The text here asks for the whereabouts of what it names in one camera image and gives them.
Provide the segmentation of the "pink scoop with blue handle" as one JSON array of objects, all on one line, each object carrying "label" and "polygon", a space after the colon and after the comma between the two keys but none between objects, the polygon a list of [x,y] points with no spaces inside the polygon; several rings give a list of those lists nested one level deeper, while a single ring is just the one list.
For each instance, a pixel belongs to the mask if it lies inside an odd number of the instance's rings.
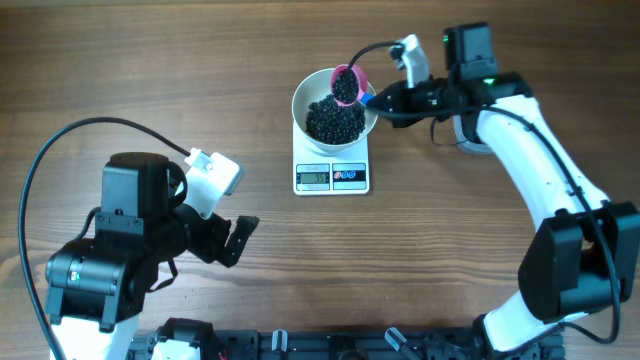
[{"label": "pink scoop with blue handle", "polygon": [[358,65],[338,65],[331,75],[330,86],[332,96],[340,107],[356,103],[366,105],[375,96],[367,75]]}]

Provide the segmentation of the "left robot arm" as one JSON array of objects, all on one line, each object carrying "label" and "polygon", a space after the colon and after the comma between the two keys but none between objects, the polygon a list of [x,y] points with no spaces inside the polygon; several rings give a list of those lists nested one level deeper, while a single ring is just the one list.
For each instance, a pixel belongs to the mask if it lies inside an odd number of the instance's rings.
[{"label": "left robot arm", "polygon": [[225,267],[237,264],[259,220],[216,215],[232,194],[241,167],[220,153],[192,149],[187,171],[154,153],[113,155],[103,169],[101,205],[80,235],[46,266],[46,312],[68,359],[122,359],[138,329],[147,294],[171,285],[159,281],[184,252]]}]

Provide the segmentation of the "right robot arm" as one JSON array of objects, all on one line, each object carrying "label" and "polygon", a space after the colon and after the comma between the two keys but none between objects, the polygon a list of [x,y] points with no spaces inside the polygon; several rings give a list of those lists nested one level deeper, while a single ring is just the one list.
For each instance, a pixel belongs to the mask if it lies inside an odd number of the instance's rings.
[{"label": "right robot arm", "polygon": [[389,42],[406,77],[364,105],[397,128],[454,119],[458,145],[494,154],[530,212],[535,236],[517,292],[475,321],[468,356],[506,359],[540,350],[548,337],[603,310],[612,313],[615,340],[633,289],[638,210],[611,202],[575,165],[524,78],[499,71],[487,24],[447,28],[443,43],[448,74],[436,78],[415,35]]}]

